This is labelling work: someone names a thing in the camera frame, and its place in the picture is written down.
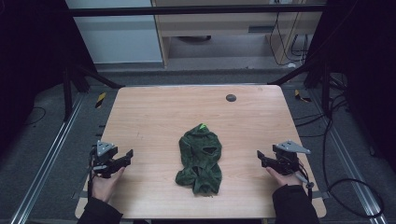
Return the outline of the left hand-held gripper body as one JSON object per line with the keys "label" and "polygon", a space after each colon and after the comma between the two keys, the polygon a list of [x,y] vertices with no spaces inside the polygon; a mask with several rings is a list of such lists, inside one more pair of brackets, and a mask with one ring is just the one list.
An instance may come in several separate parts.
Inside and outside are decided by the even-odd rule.
{"label": "left hand-held gripper body", "polygon": [[118,148],[114,144],[98,141],[92,150],[91,170],[103,178],[110,178],[117,172],[114,170],[116,160],[113,159],[117,153]]}

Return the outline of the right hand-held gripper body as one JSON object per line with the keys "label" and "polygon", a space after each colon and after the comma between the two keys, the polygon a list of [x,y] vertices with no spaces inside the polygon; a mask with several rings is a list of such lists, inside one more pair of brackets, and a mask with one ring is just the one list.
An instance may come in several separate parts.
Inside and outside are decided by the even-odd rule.
{"label": "right hand-held gripper body", "polygon": [[310,154],[311,150],[288,140],[273,145],[273,152],[276,155],[276,161],[272,168],[281,175],[289,175],[299,170],[299,158],[297,154]]}

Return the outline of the person's right hand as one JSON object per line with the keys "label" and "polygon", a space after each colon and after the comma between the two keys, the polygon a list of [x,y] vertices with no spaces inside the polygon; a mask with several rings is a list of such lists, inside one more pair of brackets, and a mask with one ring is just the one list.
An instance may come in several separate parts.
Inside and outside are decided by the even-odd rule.
{"label": "person's right hand", "polygon": [[273,177],[276,180],[277,184],[280,187],[302,185],[302,181],[296,176],[296,174],[281,175],[271,167],[266,167],[265,170],[271,177]]}

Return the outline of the person's left hand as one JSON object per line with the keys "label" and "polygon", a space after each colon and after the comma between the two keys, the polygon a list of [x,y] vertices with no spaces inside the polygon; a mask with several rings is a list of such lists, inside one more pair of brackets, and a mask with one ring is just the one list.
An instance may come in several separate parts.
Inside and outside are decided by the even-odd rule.
{"label": "person's left hand", "polygon": [[115,187],[124,173],[125,168],[121,167],[110,178],[103,178],[99,175],[94,175],[92,179],[92,197],[104,203],[108,203]]}

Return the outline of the yellow black striped tape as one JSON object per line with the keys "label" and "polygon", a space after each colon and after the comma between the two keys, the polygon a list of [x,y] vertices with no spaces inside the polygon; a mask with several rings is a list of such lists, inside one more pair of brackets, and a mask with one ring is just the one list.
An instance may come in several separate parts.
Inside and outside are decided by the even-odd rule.
{"label": "yellow black striped tape", "polygon": [[106,98],[106,92],[101,92],[101,93],[99,94],[98,98],[97,98],[97,101],[96,101],[94,107],[95,107],[95,108],[101,107],[101,105],[102,105],[103,101],[105,100],[105,98]]}
{"label": "yellow black striped tape", "polygon": [[309,97],[303,97],[298,90],[294,90],[294,98],[302,102],[311,103],[312,100]]}

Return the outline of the dark green fleece garment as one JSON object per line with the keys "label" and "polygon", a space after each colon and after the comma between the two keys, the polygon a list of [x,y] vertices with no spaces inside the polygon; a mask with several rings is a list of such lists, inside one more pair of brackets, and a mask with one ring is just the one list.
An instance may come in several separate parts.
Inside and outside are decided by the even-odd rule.
{"label": "dark green fleece garment", "polygon": [[178,144],[183,169],[177,172],[176,183],[190,186],[193,194],[218,194],[222,180],[218,136],[201,123],[185,132]]}

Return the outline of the white cabinet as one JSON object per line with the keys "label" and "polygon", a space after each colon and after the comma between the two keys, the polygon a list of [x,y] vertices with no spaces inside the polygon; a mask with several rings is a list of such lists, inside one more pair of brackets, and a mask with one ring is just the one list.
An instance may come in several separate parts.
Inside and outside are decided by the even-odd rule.
{"label": "white cabinet", "polygon": [[[70,9],[151,7],[150,0],[65,0]],[[161,63],[154,17],[75,17],[95,64]]]}

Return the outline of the black curtain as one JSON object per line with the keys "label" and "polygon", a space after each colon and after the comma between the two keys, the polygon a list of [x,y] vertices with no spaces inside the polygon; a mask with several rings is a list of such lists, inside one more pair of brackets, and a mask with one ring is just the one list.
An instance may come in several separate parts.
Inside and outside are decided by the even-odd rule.
{"label": "black curtain", "polygon": [[396,173],[396,0],[325,1],[309,55],[346,76],[359,123]]}
{"label": "black curtain", "polygon": [[65,0],[0,0],[0,159],[33,110],[35,97],[63,82],[64,59],[95,66]]}

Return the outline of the light wooden desk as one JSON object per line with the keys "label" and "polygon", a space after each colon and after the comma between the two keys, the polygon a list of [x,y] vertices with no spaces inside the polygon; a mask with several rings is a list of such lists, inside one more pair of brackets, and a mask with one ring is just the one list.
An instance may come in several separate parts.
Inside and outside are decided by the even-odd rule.
{"label": "light wooden desk", "polygon": [[[155,7],[301,5],[326,0],[150,0]],[[155,17],[162,42],[176,36],[266,34],[277,63],[291,59],[292,40],[312,35],[321,18],[319,12],[231,13],[158,15]]]}

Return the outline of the aluminium floor rail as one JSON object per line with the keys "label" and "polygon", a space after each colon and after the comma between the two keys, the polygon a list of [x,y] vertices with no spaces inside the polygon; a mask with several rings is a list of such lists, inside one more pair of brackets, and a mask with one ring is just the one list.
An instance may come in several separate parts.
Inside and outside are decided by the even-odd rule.
{"label": "aluminium floor rail", "polygon": [[70,133],[73,124],[75,123],[76,117],[79,110],[81,109],[81,104],[85,98],[85,93],[78,93],[76,95],[76,101],[72,104],[72,111],[69,118],[62,123],[60,130],[57,132],[49,151],[41,163],[35,178],[30,185],[29,189],[25,193],[18,209],[12,216],[9,224],[25,224],[33,207],[35,206],[36,200],[41,193],[44,185],[50,175],[50,171],[63,148],[64,142]]}
{"label": "aluminium floor rail", "polygon": [[[332,107],[328,105],[326,109],[323,109],[321,107],[320,95],[318,94],[318,91],[309,90],[308,92],[311,95],[318,111],[325,115],[325,117],[322,118],[325,124],[325,133],[323,135],[322,143],[322,171],[327,192],[330,196],[333,196],[337,202],[341,203],[341,201],[339,201],[332,194],[332,189],[341,183],[350,183],[355,190],[355,193],[357,194],[357,197],[359,198],[364,210],[364,213],[361,214],[361,217],[368,218],[372,224],[388,224],[388,221],[384,216],[385,204],[382,197],[375,191],[373,187],[364,181],[360,170],[347,152],[346,146],[344,145],[339,133],[332,125],[332,119],[328,118],[328,116],[332,115]],[[331,140],[334,150],[337,153],[347,175],[347,178],[338,179],[332,183],[328,181],[328,176],[326,173],[326,144],[328,139]]]}

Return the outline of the black metal frame stand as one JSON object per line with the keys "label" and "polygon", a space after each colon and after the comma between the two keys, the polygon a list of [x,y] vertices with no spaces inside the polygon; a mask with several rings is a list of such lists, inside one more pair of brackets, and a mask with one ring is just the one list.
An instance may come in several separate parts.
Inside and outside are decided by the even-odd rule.
{"label": "black metal frame stand", "polygon": [[325,59],[310,59],[303,65],[294,69],[275,81],[269,82],[269,85],[283,85],[287,81],[307,72],[308,75],[304,80],[304,85],[310,89],[321,83],[321,108],[327,117],[330,116],[330,65]]}
{"label": "black metal frame stand", "polygon": [[69,120],[73,111],[71,85],[74,84],[78,92],[87,92],[90,89],[90,85],[86,77],[92,77],[111,89],[123,88],[123,85],[100,76],[96,70],[89,69],[81,64],[67,65],[63,70],[64,121]]}

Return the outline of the black horizontal frame bar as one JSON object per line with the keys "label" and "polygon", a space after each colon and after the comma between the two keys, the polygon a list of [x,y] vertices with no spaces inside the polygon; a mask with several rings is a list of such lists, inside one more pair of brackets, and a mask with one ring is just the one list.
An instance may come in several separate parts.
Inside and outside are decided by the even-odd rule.
{"label": "black horizontal frame bar", "polygon": [[186,6],[186,7],[117,7],[68,9],[73,17],[143,16],[143,15],[190,15],[229,13],[277,13],[318,12],[327,9],[326,4],[301,5],[242,5],[242,6]]}

